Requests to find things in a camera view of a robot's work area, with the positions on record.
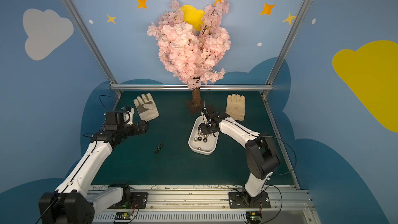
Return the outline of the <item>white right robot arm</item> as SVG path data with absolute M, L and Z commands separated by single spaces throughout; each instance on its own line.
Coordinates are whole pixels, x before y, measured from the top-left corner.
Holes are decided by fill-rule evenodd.
M 200 124 L 200 130 L 203 134 L 222 133 L 243 146 L 250 171 L 243 195 L 249 200 L 260 198 L 266 182 L 280 166 L 275 142 L 268 134 L 252 131 L 226 113 L 217 113 L 212 105 L 202 109 L 202 117 L 204 123 Z

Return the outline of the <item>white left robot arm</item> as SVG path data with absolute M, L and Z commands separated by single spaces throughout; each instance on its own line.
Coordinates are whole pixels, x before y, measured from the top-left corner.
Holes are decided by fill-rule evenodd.
M 146 121 L 99 131 L 72 172 L 54 192 L 39 199 L 39 222 L 43 224 L 91 224 L 94 218 L 122 201 L 130 201 L 131 191 L 126 184 L 113 184 L 103 192 L 88 198 L 88 191 L 102 164 L 117 145 L 130 136 L 145 134 Z

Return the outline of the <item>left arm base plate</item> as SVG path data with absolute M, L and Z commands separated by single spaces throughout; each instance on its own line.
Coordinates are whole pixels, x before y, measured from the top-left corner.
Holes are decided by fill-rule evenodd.
M 145 209 L 148 203 L 147 192 L 132 192 L 130 197 L 113 204 L 109 209 Z

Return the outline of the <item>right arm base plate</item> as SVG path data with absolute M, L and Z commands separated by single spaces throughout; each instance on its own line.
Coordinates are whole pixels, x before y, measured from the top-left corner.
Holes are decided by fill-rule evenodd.
M 251 197 L 246 192 L 232 190 L 228 193 L 230 208 L 271 208 L 271 202 L 266 192 Z

